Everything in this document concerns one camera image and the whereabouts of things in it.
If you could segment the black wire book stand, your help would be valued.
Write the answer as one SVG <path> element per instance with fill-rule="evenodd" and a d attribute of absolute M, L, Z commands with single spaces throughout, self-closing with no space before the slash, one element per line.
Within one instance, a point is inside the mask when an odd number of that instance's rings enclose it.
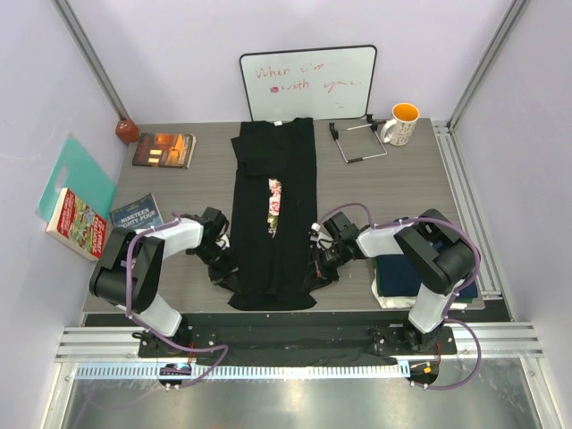
<path fill-rule="evenodd" d="M 386 120 L 365 116 L 363 123 L 339 128 L 335 122 L 328 123 L 332 141 L 335 143 L 345 164 L 355 164 L 388 155 L 388 150 L 380 135 Z"/>

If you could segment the white mug orange inside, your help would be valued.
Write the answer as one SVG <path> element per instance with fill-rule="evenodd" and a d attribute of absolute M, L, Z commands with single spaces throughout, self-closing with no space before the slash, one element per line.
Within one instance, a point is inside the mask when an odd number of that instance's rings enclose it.
<path fill-rule="evenodd" d="M 420 118 L 419 109 L 410 103 L 397 103 L 391 110 L 391 118 L 383 125 L 379 137 L 383 144 L 402 147 L 409 143 Z"/>

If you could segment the blue cover book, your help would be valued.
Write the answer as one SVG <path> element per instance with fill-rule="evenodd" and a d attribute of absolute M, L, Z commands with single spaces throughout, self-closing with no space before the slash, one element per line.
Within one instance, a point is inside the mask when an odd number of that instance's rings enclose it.
<path fill-rule="evenodd" d="M 156 199 L 152 193 L 146 194 L 127 206 L 122 206 L 110 213 L 113 227 L 143 229 L 159 226 L 164 223 Z"/>

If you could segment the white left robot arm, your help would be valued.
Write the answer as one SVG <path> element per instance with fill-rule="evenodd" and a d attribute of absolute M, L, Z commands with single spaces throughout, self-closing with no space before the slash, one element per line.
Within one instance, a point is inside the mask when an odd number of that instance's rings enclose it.
<path fill-rule="evenodd" d="M 196 256 L 207 267 L 212 284 L 238 290 L 238 263 L 228 227 L 226 216 L 213 207 L 156 227 L 116 227 L 91 275 L 89 292 L 150 331 L 167 354 L 181 356 L 191 343 L 189 328 L 183 315 L 159 294 L 163 261 L 179 253 Z"/>

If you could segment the black t shirt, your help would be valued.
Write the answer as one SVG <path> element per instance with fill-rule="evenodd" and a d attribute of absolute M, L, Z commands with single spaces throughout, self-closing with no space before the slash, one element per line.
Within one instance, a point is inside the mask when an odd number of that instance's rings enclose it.
<path fill-rule="evenodd" d="M 244 122 L 231 145 L 237 170 L 230 241 L 239 286 L 229 303 L 241 311 L 311 308 L 305 278 L 317 219 L 314 123 Z"/>

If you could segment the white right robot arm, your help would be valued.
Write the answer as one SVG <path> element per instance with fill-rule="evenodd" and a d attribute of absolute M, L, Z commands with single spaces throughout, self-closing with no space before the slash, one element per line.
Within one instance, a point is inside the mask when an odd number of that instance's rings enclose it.
<path fill-rule="evenodd" d="M 342 211 L 310 230 L 310 262 L 304 285 L 323 288 L 340 279 L 350 261 L 371 259 L 383 288 L 403 287 L 412 273 L 418 286 L 401 338 L 412 352 L 431 348 L 459 293 L 474 282 L 481 254 L 462 229 L 436 209 L 416 218 L 358 228 Z"/>

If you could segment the orange brown cover book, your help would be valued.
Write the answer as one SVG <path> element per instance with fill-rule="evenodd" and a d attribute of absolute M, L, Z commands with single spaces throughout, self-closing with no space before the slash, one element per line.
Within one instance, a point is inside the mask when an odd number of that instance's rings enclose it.
<path fill-rule="evenodd" d="M 142 133 L 132 165 L 188 169 L 196 143 L 193 134 Z"/>

